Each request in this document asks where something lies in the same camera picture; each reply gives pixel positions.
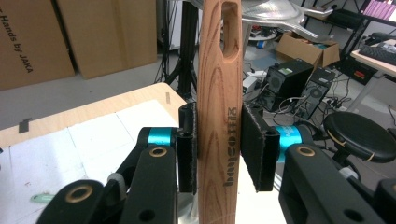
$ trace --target desk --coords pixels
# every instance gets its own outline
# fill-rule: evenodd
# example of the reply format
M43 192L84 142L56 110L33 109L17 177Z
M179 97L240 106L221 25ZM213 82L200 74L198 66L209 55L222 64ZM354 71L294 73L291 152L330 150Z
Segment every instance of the desk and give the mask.
M396 44L396 40L388 40L386 42L392 45ZM356 97L356 99L353 101L350 107L347 109L347 111L353 112L356 109L356 107L358 107L358 105L361 103L363 98L367 94L369 94L370 91L375 87L376 83L379 81L380 78L383 78L385 74L396 77L396 66L389 63L383 63L380 62L379 60L361 55L359 54L358 49L352 51L350 56L355 58L358 62L367 64L370 67L373 67L374 69L378 70L369 80L369 82L366 84L363 90L359 93L359 95Z
M33 195L55 194L82 178L106 182L108 172L134 148L135 126L177 126L178 108L184 104L159 83L33 120L28 133L18 133L18 127L1 130L0 223L35 223L46 205L30 202ZM135 116L126 110L134 110ZM243 162L239 172L237 223L285 223L278 191L256 193ZM191 209L188 196L179 195L180 214Z

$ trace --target wooden handle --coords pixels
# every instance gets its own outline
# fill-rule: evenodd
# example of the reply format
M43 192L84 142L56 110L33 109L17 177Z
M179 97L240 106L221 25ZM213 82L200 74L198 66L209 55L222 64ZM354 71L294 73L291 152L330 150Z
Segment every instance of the wooden handle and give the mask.
M200 223L235 223L242 111L241 23L240 0L205 0L197 91Z

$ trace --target cardboard box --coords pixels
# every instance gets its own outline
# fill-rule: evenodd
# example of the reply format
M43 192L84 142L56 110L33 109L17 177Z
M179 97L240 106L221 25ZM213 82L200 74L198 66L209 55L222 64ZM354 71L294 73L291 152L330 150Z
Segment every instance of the cardboard box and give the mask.
M0 91L74 74L51 1L0 2Z
M326 67L332 63L340 61L339 45L336 42L325 44L326 49L321 49L299 35L289 32L282 35L276 51L280 57L286 59L300 58L314 65L314 69L319 66Z
M84 78L157 61L155 0L57 0L57 3Z

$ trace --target round seat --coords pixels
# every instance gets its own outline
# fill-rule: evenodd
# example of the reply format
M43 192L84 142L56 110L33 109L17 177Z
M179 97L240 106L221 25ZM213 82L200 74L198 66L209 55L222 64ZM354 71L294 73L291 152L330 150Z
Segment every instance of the round seat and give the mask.
M396 158L395 139L361 115L336 112L326 117L323 127L338 149L333 158L341 164L350 154L374 162L390 162Z

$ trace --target keyboard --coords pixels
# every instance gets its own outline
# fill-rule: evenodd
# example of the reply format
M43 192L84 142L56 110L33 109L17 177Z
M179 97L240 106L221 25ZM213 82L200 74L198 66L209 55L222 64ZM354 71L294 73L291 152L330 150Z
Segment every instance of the keyboard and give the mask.
M359 50L359 54L396 66L396 53L391 53L381 48L363 45Z

